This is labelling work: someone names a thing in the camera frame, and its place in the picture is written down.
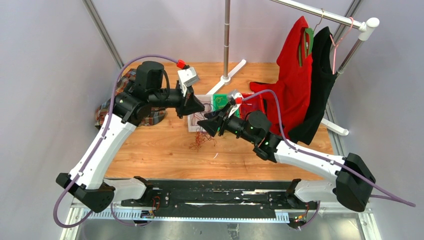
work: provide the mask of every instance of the white wall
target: white wall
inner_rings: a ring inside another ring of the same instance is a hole
[[[122,59],[164,54],[187,62],[222,62],[224,0],[94,0]],[[344,15],[351,0],[299,0]],[[305,15],[314,27],[319,17],[269,0],[232,0],[230,62],[275,62],[287,34]],[[336,23],[324,20],[320,27]]]
[[[0,238],[58,239],[56,176],[93,140],[117,66],[80,0],[3,1],[0,56]]]
[[[424,17],[422,1],[367,0],[356,18],[378,29],[337,80],[330,100],[343,140],[387,190],[417,204],[371,201],[382,239],[423,239]],[[357,34],[340,45],[339,63]]]

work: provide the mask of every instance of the wooden table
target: wooden table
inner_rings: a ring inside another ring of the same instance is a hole
[[[130,68],[137,68],[138,65],[132,64]],[[178,68],[173,63],[164,65],[174,87]],[[190,66],[196,69],[200,77],[200,81],[193,86],[195,94],[206,94],[223,74],[222,63],[190,63]],[[248,63],[219,93],[228,93],[233,89],[248,93],[251,92],[249,82],[274,83],[277,76],[278,66],[275,63]],[[255,155],[251,143],[236,139],[232,134],[216,136],[215,145],[213,141],[208,141],[199,150],[191,150],[189,145],[195,141],[196,133],[188,132],[187,117],[179,119],[174,109],[167,111],[167,117],[159,124],[138,127],[129,136],[111,163],[107,177],[274,181],[322,179],[295,166],[264,161]],[[309,148],[333,154],[324,127],[318,129]]]

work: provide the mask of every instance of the white connector block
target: white connector block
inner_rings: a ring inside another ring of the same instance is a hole
[[[194,67],[178,70],[179,86],[182,90],[182,95],[185,97],[187,88],[197,83],[200,79]]]

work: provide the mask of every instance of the white rod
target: white rod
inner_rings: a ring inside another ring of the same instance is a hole
[[[286,5],[288,7],[291,7],[291,8],[303,11],[305,13],[309,13],[309,14],[318,16],[318,17],[321,17],[323,15],[323,11],[321,9],[315,8],[315,7],[312,7],[312,6],[308,6],[308,5],[305,5],[303,3],[299,3],[299,2],[296,2],[296,1],[292,1],[292,0],[271,0],[271,1],[282,4],[282,5]],[[331,13],[331,12],[328,12],[328,11],[324,11],[323,18],[328,19],[328,20],[333,21],[333,22],[336,22],[336,23],[339,23],[339,24],[346,25],[346,26],[351,26],[351,24],[352,24],[352,20],[350,18],[340,16],[340,15],[337,15],[337,14],[334,14],[334,13]],[[353,21],[353,28],[358,29],[361,32],[365,32],[366,29],[367,29],[365,22],[360,22],[360,21],[356,21],[356,20]]]

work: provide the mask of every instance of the cable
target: cable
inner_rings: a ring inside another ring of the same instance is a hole
[[[303,225],[303,226],[300,226],[299,227],[299,229],[300,230],[302,230],[303,228],[305,228],[306,226],[308,226],[309,225],[309,223],[311,223],[312,222],[312,220],[314,220],[315,219],[315,217],[318,215],[318,210],[320,209],[320,205],[321,205],[321,201],[318,201],[318,203],[317,203],[317,205],[316,205],[316,210],[315,210],[315,212],[313,213],[313,215],[312,215],[312,217]]]
[[[171,94],[170,79],[168,78],[167,71],[163,70],[162,72],[163,72],[163,75],[165,76],[165,80],[166,80],[166,96],[165,96],[165,100],[167,100],[170,97],[170,94]]]
[[[128,226],[128,227],[143,227],[146,226],[147,224],[149,224],[150,222],[145,222],[145,223],[128,223],[128,222],[124,222],[121,219],[119,219],[117,217],[117,215],[114,212],[114,207],[113,207],[113,203],[110,204],[110,212],[112,213],[113,218],[120,224]]]
[[[327,158],[327,157],[324,157],[324,156],[321,156],[321,155],[318,155],[318,154],[316,154],[316,153],[309,152],[309,151],[305,151],[305,150],[302,150],[302,149],[297,149],[294,145],[292,145],[292,144],[291,144],[291,143],[287,140],[286,136],[284,136],[284,134],[283,134],[283,122],[282,122],[282,120],[281,120],[280,105],[279,105],[278,97],[277,97],[277,95],[276,95],[276,93],[275,93],[274,91],[272,91],[272,90],[270,90],[270,89],[265,89],[265,90],[262,90],[262,91],[258,91],[257,93],[255,93],[255,94],[253,94],[253,95],[251,95],[251,96],[248,96],[248,97],[246,97],[246,98],[243,98],[243,99],[242,99],[242,101],[243,101],[243,102],[244,102],[244,101],[247,101],[247,100],[249,100],[249,99],[251,99],[251,98],[254,98],[254,97],[256,97],[256,96],[258,96],[258,95],[260,95],[260,94],[263,94],[263,93],[271,93],[271,94],[274,96],[274,99],[275,99],[275,102],[276,102],[276,106],[277,106],[277,113],[278,113],[279,128],[280,128],[280,131],[281,131],[281,133],[282,133],[282,134],[281,134],[281,136],[282,136],[282,139],[284,140],[284,142],[285,142],[285,144],[286,144],[287,146],[289,146],[290,148],[292,148],[292,149],[294,149],[294,150],[298,151],[299,153],[303,153],[303,154],[306,154],[306,155],[309,155],[309,156],[312,156],[312,157],[315,157],[315,158],[318,158],[318,159],[324,160],[324,161],[329,162],[329,163],[334,163],[334,164],[335,164],[335,165],[337,165],[338,167],[341,167],[341,168],[343,168],[343,169],[347,170],[347,171],[348,171],[348,172],[350,172],[351,174],[353,174],[353,175],[357,176],[358,178],[360,178],[361,180],[363,180],[363,181],[364,181],[364,182],[366,182],[367,184],[371,185],[373,188],[375,188],[375,189],[379,190],[380,192],[382,192],[382,193],[384,193],[384,194],[386,194],[386,195],[388,196],[388,197],[387,197],[387,196],[381,196],[381,195],[371,195],[373,198],[380,198],[380,199],[391,200],[391,201],[398,202],[398,203],[402,203],[402,204],[405,204],[405,205],[408,205],[408,206],[411,206],[411,207],[416,207],[416,206],[417,206],[415,203],[410,202],[410,201],[407,201],[407,200],[404,200],[404,199],[402,199],[402,198],[400,198],[400,197],[398,197],[398,196],[394,195],[393,193],[391,193],[391,192],[389,192],[389,191],[387,191],[387,190],[383,189],[382,187],[378,186],[377,184],[375,184],[374,182],[370,181],[369,179],[367,179],[366,177],[362,176],[361,174],[359,174],[358,172],[356,172],[355,170],[353,170],[352,168],[350,168],[350,167],[348,167],[348,166],[345,166],[345,165],[343,165],[343,164],[341,164],[341,163],[339,163],[339,162],[337,162],[337,161],[332,161],[331,159],[329,159],[329,158]]]
[[[132,63],[134,63],[135,61],[138,61],[140,59],[144,59],[144,58],[160,58],[160,59],[166,59],[169,60],[171,62],[174,63],[178,63],[177,60],[167,57],[167,56],[163,56],[163,55],[158,55],[158,54],[147,54],[147,55],[141,55],[138,56],[136,58],[131,59],[129,62],[127,62],[119,71],[117,80],[113,83],[112,86],[112,95],[110,97],[110,105],[109,105],[109,114],[113,112],[114,109],[114,101],[115,101],[115,91],[117,89],[117,82],[121,79],[122,74],[124,73],[125,69],[128,68],[128,66]],[[87,165],[89,164],[90,160],[92,159],[94,153],[96,152],[96,150],[99,148],[100,144],[102,143],[103,138],[106,136],[106,133],[109,130],[109,125],[111,124],[111,120],[112,117],[108,117],[106,123],[104,124],[104,127],[102,127],[103,132],[101,133],[101,137],[97,140],[97,143],[95,144],[94,148],[92,149],[92,151],[88,154],[87,159],[85,160],[85,162],[82,164],[81,168],[79,169],[79,172],[82,174],[84,172],[84,170],[86,169]],[[74,224],[64,224],[59,220],[58,217],[58,209],[59,209],[59,205],[62,202],[62,200],[64,199],[66,193],[69,191],[69,189],[71,189],[71,187],[74,185],[74,183],[80,178],[80,175],[77,174],[72,181],[70,181],[70,183],[67,185],[67,187],[63,190],[63,192],[60,194],[59,198],[57,199],[56,203],[54,204],[54,208],[53,208],[53,219],[54,222],[61,228],[73,228],[76,227],[78,225],[80,225],[82,222],[84,222],[92,213],[93,211],[90,211],[83,219],[81,219],[79,222],[74,223]]]

